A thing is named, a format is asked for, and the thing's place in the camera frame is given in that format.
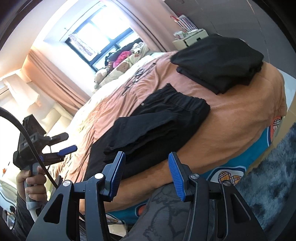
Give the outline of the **person's left hand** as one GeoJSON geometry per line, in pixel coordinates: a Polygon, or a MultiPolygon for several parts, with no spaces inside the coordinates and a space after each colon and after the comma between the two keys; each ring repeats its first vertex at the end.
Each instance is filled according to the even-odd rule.
{"type": "Polygon", "coordinates": [[[22,170],[16,176],[17,191],[23,201],[26,200],[26,194],[35,201],[47,200],[45,172],[41,166],[37,166],[37,171],[38,174],[32,176],[31,171],[22,170]]]}

